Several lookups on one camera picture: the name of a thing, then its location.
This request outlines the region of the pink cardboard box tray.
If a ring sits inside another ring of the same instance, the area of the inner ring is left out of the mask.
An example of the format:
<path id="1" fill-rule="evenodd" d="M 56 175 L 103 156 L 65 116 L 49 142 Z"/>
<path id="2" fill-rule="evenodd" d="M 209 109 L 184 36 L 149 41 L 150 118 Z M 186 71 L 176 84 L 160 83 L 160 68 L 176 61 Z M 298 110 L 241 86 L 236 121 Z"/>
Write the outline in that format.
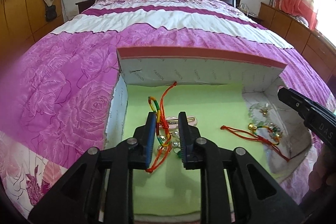
<path id="1" fill-rule="evenodd" d="M 242 95 L 250 107 L 269 104 L 269 117 L 282 130 L 285 154 L 294 157 L 285 163 L 268 153 L 270 170 L 278 182 L 289 177 L 306 157 L 311 145 L 308 130 L 294 111 L 277 99 L 284 83 L 282 61 L 246 53 L 182 47 L 122 47 L 117 49 L 118 77 L 106 125 L 106 147 L 122 139 L 126 117 L 127 91 L 132 85 L 156 87 L 173 82 L 179 85 L 242 84 Z"/>

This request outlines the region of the wooden low cabinet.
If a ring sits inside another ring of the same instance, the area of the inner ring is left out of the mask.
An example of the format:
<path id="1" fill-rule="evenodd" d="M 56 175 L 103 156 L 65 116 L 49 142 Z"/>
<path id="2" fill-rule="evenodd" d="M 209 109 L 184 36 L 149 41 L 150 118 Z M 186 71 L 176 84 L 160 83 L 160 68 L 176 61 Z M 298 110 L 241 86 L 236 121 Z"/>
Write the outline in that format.
<path id="1" fill-rule="evenodd" d="M 280 35 L 306 59 L 321 78 L 335 88 L 335 46 L 288 14 L 261 3 L 262 25 Z"/>

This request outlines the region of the light green felt liner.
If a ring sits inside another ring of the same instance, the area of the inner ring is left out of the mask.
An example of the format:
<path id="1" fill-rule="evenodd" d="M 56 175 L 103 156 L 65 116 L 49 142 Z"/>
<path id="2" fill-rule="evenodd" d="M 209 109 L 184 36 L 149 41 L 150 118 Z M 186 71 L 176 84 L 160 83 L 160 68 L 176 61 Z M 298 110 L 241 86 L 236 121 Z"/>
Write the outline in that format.
<path id="1" fill-rule="evenodd" d="M 157 100 L 166 87 L 127 87 L 128 104 L 123 137 L 145 124 L 150 106 L 149 96 Z M 181 111 L 197 119 L 200 134 L 218 147 L 233 150 L 245 148 L 265 169 L 268 163 L 261 143 L 236 137 L 221 130 L 222 125 L 246 130 L 250 119 L 242 97 L 242 85 L 177 85 L 164 98 L 167 117 Z M 133 204 L 136 215 L 175 216 L 199 211 L 201 206 L 201 175 L 199 170 L 185 170 L 181 159 L 171 152 L 153 173 L 133 172 Z"/>

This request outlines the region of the pink floral bed quilt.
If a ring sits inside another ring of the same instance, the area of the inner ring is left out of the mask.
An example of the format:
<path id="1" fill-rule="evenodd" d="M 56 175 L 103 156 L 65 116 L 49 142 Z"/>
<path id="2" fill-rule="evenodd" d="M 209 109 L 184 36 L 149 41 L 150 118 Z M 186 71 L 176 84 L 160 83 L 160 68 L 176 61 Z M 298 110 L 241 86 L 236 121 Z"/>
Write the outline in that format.
<path id="1" fill-rule="evenodd" d="M 84 152 L 108 149 L 106 125 L 119 73 L 117 49 L 122 47 L 224 50 L 282 61 L 282 87 L 335 111 L 335 96 L 294 46 L 224 1 L 96 0 L 1 67 L 1 183 L 23 219 Z M 283 133 L 269 117 L 269 104 L 247 108 L 246 130 L 227 125 L 221 130 L 261 143 L 267 163 L 271 152 L 285 163 L 294 160 L 281 147 Z M 322 145 L 308 132 L 312 145 L 306 157 L 284 181 L 276 180 L 295 202 L 309 188 L 308 176 Z M 159 150 L 166 142 L 163 129 L 154 141 L 158 167 L 171 152 L 178 156 L 178 129 L 169 133 L 170 148 Z M 178 221 L 197 219 L 199 211 L 136 216 Z"/>

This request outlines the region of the pink hair clip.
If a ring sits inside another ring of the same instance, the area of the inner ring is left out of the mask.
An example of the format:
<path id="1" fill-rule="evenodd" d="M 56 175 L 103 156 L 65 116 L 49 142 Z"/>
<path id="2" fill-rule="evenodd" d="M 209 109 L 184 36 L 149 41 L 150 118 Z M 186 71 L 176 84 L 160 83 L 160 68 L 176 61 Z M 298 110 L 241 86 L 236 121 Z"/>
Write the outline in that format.
<path id="1" fill-rule="evenodd" d="M 166 120 L 170 131 L 178 128 L 178 117 L 167 117 Z M 191 126 L 196 126 L 198 120 L 195 116 L 187 116 L 187 123 Z"/>

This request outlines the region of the black hanging bag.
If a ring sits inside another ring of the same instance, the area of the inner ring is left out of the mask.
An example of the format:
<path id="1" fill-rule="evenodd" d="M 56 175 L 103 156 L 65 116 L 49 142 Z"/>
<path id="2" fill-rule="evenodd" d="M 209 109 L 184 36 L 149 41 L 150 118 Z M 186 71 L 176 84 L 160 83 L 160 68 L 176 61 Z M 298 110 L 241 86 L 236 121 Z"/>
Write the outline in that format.
<path id="1" fill-rule="evenodd" d="M 57 12 L 56 12 L 56 6 L 55 5 L 50 5 L 47 6 L 45 5 L 45 19 L 46 22 L 51 22 L 54 19 L 58 17 Z"/>

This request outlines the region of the dark wooden nightstand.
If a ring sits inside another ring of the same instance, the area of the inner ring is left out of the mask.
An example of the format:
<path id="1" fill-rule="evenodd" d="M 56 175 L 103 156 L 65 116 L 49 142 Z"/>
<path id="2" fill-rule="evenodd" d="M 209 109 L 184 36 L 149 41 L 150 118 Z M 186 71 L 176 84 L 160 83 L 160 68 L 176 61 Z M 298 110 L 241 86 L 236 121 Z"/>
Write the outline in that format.
<path id="1" fill-rule="evenodd" d="M 81 14 L 83 11 L 89 9 L 92 5 L 94 5 L 95 2 L 96 0 L 84 0 L 75 3 L 75 5 L 78 7 L 79 14 Z"/>

